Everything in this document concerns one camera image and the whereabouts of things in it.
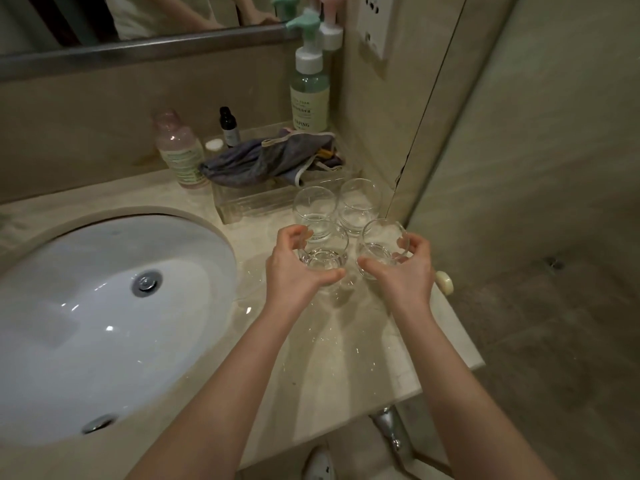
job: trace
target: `wall socket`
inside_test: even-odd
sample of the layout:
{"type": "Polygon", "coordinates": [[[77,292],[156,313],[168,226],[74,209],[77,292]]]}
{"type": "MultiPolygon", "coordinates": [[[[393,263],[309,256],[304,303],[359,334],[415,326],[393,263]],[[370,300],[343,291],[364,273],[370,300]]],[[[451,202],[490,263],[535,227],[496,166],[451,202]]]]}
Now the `wall socket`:
{"type": "Polygon", "coordinates": [[[373,53],[385,60],[388,56],[389,27],[395,0],[360,0],[358,24],[360,39],[373,53]]]}

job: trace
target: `white ceramic basin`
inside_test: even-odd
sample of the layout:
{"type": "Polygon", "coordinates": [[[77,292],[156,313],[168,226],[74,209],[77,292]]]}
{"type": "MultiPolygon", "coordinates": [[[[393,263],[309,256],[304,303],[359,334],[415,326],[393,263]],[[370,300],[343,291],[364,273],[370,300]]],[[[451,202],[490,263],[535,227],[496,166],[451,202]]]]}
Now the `white ceramic basin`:
{"type": "Polygon", "coordinates": [[[229,245],[179,217],[104,221],[26,256],[0,276],[0,442],[78,435],[163,394],[224,334],[235,284],[229,245]],[[146,271],[162,278],[148,293],[146,271]]]}

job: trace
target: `wet countertop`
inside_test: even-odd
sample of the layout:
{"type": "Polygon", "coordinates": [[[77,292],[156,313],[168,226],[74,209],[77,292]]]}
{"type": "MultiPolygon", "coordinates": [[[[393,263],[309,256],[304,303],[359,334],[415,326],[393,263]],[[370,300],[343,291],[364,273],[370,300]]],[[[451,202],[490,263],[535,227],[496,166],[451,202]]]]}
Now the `wet countertop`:
{"type": "MultiPolygon", "coordinates": [[[[283,210],[224,225],[211,193],[187,192],[171,172],[159,171],[0,206],[0,272],[62,233],[133,214],[185,217],[219,232],[231,244],[245,279],[224,337],[168,393],[104,430],[41,447],[0,447],[0,477],[125,476],[260,313],[265,290],[256,270],[264,267],[277,230],[293,223],[291,212],[283,210]]],[[[347,277],[316,295],[285,341],[241,468],[420,393],[377,284],[357,273],[353,245],[350,251],[347,277]]],[[[472,369],[481,366],[476,347],[437,287],[431,307],[465,363],[472,369]]]]}

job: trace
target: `sink drain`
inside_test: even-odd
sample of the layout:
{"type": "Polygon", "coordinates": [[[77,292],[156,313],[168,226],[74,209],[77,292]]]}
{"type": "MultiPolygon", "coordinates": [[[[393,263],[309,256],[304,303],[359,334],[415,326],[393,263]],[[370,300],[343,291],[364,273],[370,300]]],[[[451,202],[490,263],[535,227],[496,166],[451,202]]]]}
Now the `sink drain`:
{"type": "Polygon", "coordinates": [[[153,295],[162,286],[162,274],[158,271],[145,271],[133,280],[131,292],[139,298],[153,295]]]}
{"type": "Polygon", "coordinates": [[[94,431],[98,431],[99,429],[112,425],[116,422],[116,419],[118,419],[118,416],[115,414],[105,414],[104,416],[100,416],[100,418],[96,418],[85,424],[82,428],[82,432],[84,435],[88,435],[89,433],[93,433],[94,431]]]}

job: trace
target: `clear drinking glass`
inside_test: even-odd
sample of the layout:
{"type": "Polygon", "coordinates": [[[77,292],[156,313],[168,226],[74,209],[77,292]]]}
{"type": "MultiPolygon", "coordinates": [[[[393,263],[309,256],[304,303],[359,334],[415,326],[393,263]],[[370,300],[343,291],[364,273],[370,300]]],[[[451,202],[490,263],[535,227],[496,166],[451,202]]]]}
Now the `clear drinking glass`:
{"type": "Polygon", "coordinates": [[[323,239],[331,232],[331,217],[335,211],[336,198],[331,190],[324,187],[307,187],[300,190],[293,200],[293,214],[296,224],[311,229],[311,241],[323,239]]]}
{"type": "Polygon", "coordinates": [[[354,178],[345,182],[338,197],[338,218],[348,233],[357,235],[370,221],[378,217],[380,190],[371,180],[354,178]]]}
{"type": "Polygon", "coordinates": [[[307,245],[298,250],[300,261],[316,269],[344,267],[347,263],[349,235],[340,225],[326,221],[328,233],[320,240],[307,240],[307,245]]]}
{"type": "MultiPolygon", "coordinates": [[[[358,256],[367,256],[382,264],[402,262],[409,249],[409,236],[399,222],[376,219],[364,226],[358,237],[358,256]]],[[[375,278],[358,266],[360,273],[369,280],[375,278]]]]}

